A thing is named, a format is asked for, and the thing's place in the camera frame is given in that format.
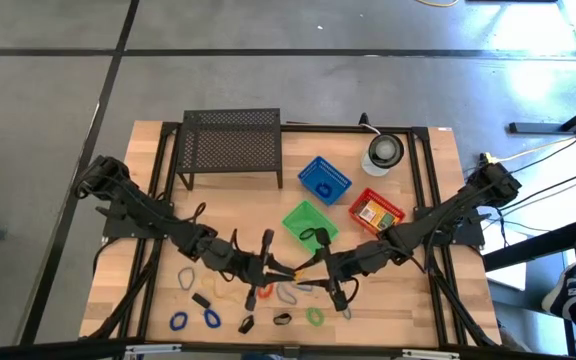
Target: green plastic tray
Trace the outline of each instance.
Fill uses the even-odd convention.
[[[326,215],[317,210],[317,208],[314,207],[308,200],[304,200],[301,204],[297,205],[297,207],[291,211],[290,214],[288,214],[288,216],[286,216],[281,223],[284,224],[292,236],[294,236],[295,239],[297,239],[299,243],[305,246],[306,249],[308,249],[308,251],[310,251],[312,254],[315,253],[315,250],[321,248],[321,245],[319,245],[314,235],[308,240],[299,240],[299,235],[304,230],[309,228],[316,229],[322,227],[328,230],[331,242],[339,233],[339,230],[335,224],[333,224],[332,221],[326,217]]]

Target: gray floor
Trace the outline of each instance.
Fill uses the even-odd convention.
[[[114,48],[128,3],[0,0],[0,46]],[[534,27],[537,17],[541,26]],[[576,49],[554,4],[462,1],[433,9],[412,0],[142,1],[128,46]],[[108,58],[0,58],[0,226],[8,229],[0,241],[0,346],[13,341],[108,64]],[[242,107],[280,107],[284,121],[354,124],[365,111],[378,125],[453,127],[466,169],[481,151],[508,156],[552,141],[509,137],[505,125],[574,115],[576,61],[124,58],[96,152],[122,157],[134,120]],[[566,166],[560,159],[521,174],[524,194],[540,188],[537,174],[547,171],[553,181],[576,175],[576,150],[567,153]],[[103,224],[95,205],[79,204],[39,341],[77,336]],[[538,227],[575,220],[543,210],[513,219]]]

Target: wooden table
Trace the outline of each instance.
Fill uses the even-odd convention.
[[[161,125],[161,122],[154,121],[136,122],[128,144],[125,163],[130,168],[132,179],[142,189],[148,187]],[[364,241],[374,239],[373,235],[364,232],[348,215],[348,207],[364,188],[371,187],[403,209],[407,214],[406,221],[412,219],[415,206],[408,155],[382,178],[371,177],[360,168],[360,158],[372,137],[370,134],[350,133],[283,133],[283,190],[277,189],[274,173],[202,174],[196,177],[195,189],[190,192],[186,191],[177,178],[173,192],[176,215],[190,216],[200,202],[206,202],[206,211],[199,217],[199,222],[216,228],[219,236],[226,240],[230,238],[233,229],[237,228],[240,247],[247,251],[258,252],[264,230],[273,229],[275,237],[271,252],[281,263],[296,267],[309,259],[311,254],[288,233],[281,225],[281,220],[297,204],[307,199],[322,210],[340,230],[331,250],[337,252],[355,248]],[[452,131],[447,128],[431,128],[430,137],[441,198],[446,200],[463,185],[455,139]],[[407,146],[405,137],[400,138]],[[166,149],[162,167],[164,175],[161,176],[159,189],[163,188],[171,147],[168,144]],[[419,144],[417,147],[421,154],[419,158],[425,197],[429,199],[423,150]],[[333,206],[323,205],[297,179],[297,174],[314,155],[323,156],[353,181],[347,193]],[[96,330],[124,295],[135,243],[135,239],[121,239],[100,256],[81,335]],[[480,256],[466,246],[452,246],[451,250],[462,302],[486,334],[499,342],[495,313]],[[423,249],[416,249],[415,256],[423,259]],[[193,266],[197,275],[190,292],[182,291],[177,280],[177,273],[185,266]],[[323,264],[319,264],[307,269],[303,275],[305,278],[317,278],[325,274]],[[275,293],[269,299],[258,299],[255,327],[247,335],[242,335],[237,332],[237,328],[247,315],[243,304],[249,286],[238,280],[226,283],[217,273],[207,270],[201,261],[192,263],[178,253],[170,241],[165,241],[146,337],[151,341],[170,342],[437,346],[428,277],[421,274],[411,262],[403,266],[389,263],[376,274],[360,276],[359,281],[359,293],[350,305],[351,320],[346,320],[341,313],[334,311],[323,289],[317,288],[307,293],[288,287],[297,297],[297,305],[280,302]],[[352,282],[345,285],[347,293],[352,291],[352,286]],[[212,308],[222,320],[220,328],[209,329],[205,325],[202,309],[190,299],[194,292],[212,302]],[[325,316],[322,326],[314,327],[308,323],[305,316],[308,307],[322,309]],[[136,333],[140,309],[141,298],[138,298],[133,308],[129,335]],[[445,299],[443,309],[449,340],[455,343],[450,306]],[[169,321],[177,311],[187,312],[189,320],[186,329],[173,332],[169,328]],[[288,326],[274,325],[273,316],[282,312],[291,313],[292,322]]]

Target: blue plastic basket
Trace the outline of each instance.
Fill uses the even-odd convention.
[[[299,173],[299,180],[328,206],[334,204],[352,185],[350,179],[321,156],[317,156]]]

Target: red basket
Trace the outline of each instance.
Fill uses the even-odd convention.
[[[359,205],[364,201],[370,201],[370,200],[376,202],[377,204],[379,204],[379,206],[383,207],[384,209],[386,209],[386,211],[392,214],[395,217],[394,222],[395,224],[402,222],[406,217],[406,213],[404,213],[403,210],[389,203],[386,199],[384,199],[383,197],[381,197],[381,195],[374,192],[371,188],[366,188],[361,193],[361,195],[359,195],[357,200],[355,200],[352,206],[348,209],[348,213],[350,214],[350,217],[353,218],[353,220],[358,222],[359,225],[363,226],[366,230],[370,231],[374,235],[376,235],[377,232],[379,232],[379,229],[367,223],[359,216],[355,215],[355,209],[359,207]]]

